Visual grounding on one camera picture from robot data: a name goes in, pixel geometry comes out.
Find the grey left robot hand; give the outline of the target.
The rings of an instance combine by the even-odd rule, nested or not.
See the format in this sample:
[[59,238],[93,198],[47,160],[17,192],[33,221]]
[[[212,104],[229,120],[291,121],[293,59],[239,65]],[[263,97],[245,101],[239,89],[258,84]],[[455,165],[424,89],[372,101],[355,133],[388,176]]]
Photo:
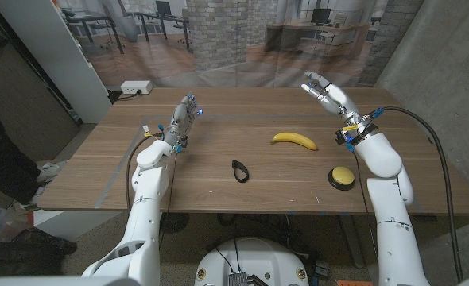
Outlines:
[[198,107],[195,95],[189,92],[176,105],[162,140],[171,145],[174,151],[180,146],[186,146],[192,124],[202,114],[203,110]]

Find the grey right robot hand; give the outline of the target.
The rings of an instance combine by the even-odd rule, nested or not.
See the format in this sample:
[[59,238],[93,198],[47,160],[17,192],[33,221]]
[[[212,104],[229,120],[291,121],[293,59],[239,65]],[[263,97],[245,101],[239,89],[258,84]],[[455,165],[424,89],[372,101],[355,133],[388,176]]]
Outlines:
[[313,71],[305,71],[304,74],[311,81],[300,87],[316,99],[326,111],[339,115],[347,128],[357,128],[362,132],[367,127],[369,124],[367,119],[360,114],[355,103],[340,87]]

